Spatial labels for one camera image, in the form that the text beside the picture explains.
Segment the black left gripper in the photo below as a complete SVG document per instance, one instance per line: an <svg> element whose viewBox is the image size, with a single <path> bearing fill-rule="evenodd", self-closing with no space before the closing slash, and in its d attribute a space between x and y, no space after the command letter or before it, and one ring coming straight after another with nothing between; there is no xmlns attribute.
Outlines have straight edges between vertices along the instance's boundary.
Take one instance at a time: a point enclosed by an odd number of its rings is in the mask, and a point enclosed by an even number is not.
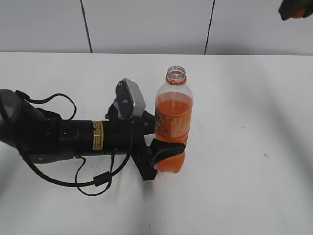
<svg viewBox="0 0 313 235"><path fill-rule="evenodd" d="M186 148L183 143L164 142L153 139L146 146L145 135L155 133L155 116L147 111L141 117L121 116L118 103L115 100L105 115L105 152L126 154L122 164L112 172L118 174L132 159L141 175L142 180L153 180L157 175L155 165L172 156L182 154Z"/></svg>

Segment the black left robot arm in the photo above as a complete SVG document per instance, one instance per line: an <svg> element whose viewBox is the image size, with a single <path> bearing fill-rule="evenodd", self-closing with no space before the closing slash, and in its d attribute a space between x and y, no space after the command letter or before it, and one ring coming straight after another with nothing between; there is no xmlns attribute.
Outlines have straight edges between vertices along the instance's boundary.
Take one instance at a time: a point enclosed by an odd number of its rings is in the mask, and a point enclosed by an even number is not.
<svg viewBox="0 0 313 235"><path fill-rule="evenodd" d="M127 91L116 91L116 98L104 120L62 119L58 113L38 107L21 91L2 89L0 92L0 140L18 150L23 160L41 178L51 183L75 187L48 177L39 164L70 160L83 156L125 155L125 165L133 159L143 180L153 180L155 165L181 154L183 143L152 140L146 145L145 136L154 133L154 116L141 111L133 114L133 102Z"/></svg>

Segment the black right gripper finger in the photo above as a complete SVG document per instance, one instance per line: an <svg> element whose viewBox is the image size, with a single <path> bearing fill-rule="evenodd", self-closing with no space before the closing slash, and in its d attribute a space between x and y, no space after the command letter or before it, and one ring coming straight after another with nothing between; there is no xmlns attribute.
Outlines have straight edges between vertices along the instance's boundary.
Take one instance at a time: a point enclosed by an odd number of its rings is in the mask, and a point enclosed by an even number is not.
<svg viewBox="0 0 313 235"><path fill-rule="evenodd" d="M283 21L293 18L293 15L305 8L305 15L303 18L307 18L313 14L313 0L283 0L278 12Z"/></svg>

